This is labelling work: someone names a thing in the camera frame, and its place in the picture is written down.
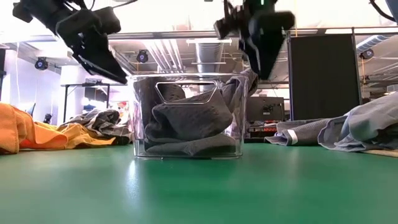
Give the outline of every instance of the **orange fabric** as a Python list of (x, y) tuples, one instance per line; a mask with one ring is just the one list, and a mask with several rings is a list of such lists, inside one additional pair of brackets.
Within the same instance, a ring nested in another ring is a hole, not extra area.
[(64, 149), (68, 138), (52, 129), (35, 125), (32, 117), (11, 105), (0, 103), (0, 148), (8, 153), (19, 149)]
[(115, 138), (98, 139), (80, 124), (66, 127), (33, 122), (32, 117), (11, 105), (0, 103), (0, 151), (18, 153), (19, 149), (74, 149), (111, 145)]
[(68, 137), (67, 149), (77, 147), (100, 147), (112, 145), (116, 138), (98, 139), (98, 136), (81, 124), (68, 124), (66, 127), (59, 127), (57, 131)]

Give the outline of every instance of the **security camera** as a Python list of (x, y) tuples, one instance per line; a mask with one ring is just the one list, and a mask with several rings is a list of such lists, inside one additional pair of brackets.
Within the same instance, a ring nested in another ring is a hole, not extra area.
[(45, 57), (39, 57), (35, 63), (35, 68), (41, 71), (46, 70), (49, 68), (49, 63)]
[(148, 61), (148, 55), (146, 50), (140, 50), (137, 55), (137, 61), (140, 63), (145, 63)]
[(365, 50), (364, 52), (360, 53), (359, 57), (365, 60), (373, 58), (374, 51), (372, 49)]

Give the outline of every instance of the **transparent storage container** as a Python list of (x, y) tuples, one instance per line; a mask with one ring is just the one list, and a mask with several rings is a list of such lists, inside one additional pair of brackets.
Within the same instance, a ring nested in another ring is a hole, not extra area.
[(129, 86), (135, 156), (242, 155), (247, 77), (235, 73), (135, 75)]

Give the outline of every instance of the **gray fabric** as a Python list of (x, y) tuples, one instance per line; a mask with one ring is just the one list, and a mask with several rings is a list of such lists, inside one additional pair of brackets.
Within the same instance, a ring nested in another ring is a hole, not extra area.
[(78, 123), (94, 131), (99, 137), (111, 139), (116, 137), (113, 144), (125, 145), (131, 142), (132, 133), (128, 128), (128, 124), (119, 123), (119, 112), (116, 110), (100, 111), (93, 109), (88, 113), (80, 114), (61, 126), (71, 123)]
[(319, 134), (327, 149), (363, 151), (398, 148), (398, 93), (357, 106), (331, 119)]
[[(221, 152), (220, 148), (229, 153), (234, 151), (239, 143), (222, 133), (233, 121), (236, 122), (233, 126), (236, 135), (240, 134), (239, 130), (244, 131), (239, 119), (244, 114), (241, 98), (248, 93), (244, 83), (249, 82), (251, 93), (257, 88), (257, 75), (252, 71), (244, 74), (247, 77), (231, 76), (216, 91), (191, 98), (185, 98), (178, 85), (172, 88), (164, 85), (159, 91), (166, 101), (173, 101), (172, 104), (163, 103), (155, 91), (155, 84), (162, 81), (161, 78), (146, 78), (134, 83), (136, 97), (141, 103), (146, 151), (152, 154), (179, 152), (189, 156)], [(193, 104), (208, 99), (207, 103)]]
[(312, 119), (277, 123), (277, 134), (272, 137), (266, 137), (266, 140), (283, 146), (317, 145), (318, 134), (328, 121), (329, 119)]
[(194, 103), (206, 99), (205, 104), (168, 105), (160, 104), (153, 108), (152, 114), (157, 122), (148, 124), (145, 133), (148, 139), (174, 138), (193, 141), (208, 138), (224, 131), (232, 123), (232, 114), (223, 101), (219, 90), (208, 91), (191, 98), (177, 100), (175, 103)]
[(236, 150), (237, 140), (218, 134), (216, 136), (203, 138), (194, 141), (183, 141), (177, 143), (158, 144), (148, 148), (147, 152), (152, 156), (178, 154), (182, 152), (188, 156), (210, 156), (222, 153), (232, 154)]
[(277, 134), (266, 138), (290, 146), (320, 144), (339, 151), (398, 148), (398, 93), (383, 96), (332, 119), (288, 121), (277, 125)]

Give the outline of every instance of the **black panel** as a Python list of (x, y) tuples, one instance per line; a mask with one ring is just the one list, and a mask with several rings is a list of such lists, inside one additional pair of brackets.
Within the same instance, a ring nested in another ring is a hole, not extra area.
[(0, 100), (1, 100), (1, 90), (2, 90), (2, 79), (5, 76), (4, 64), (6, 63), (6, 50), (0, 49)]
[(292, 37), (291, 118), (332, 118), (361, 103), (353, 35)]
[(97, 100), (102, 102), (106, 101), (106, 94), (103, 91), (97, 90), (96, 88), (92, 87), (85, 88), (85, 97), (87, 97), (89, 100)]

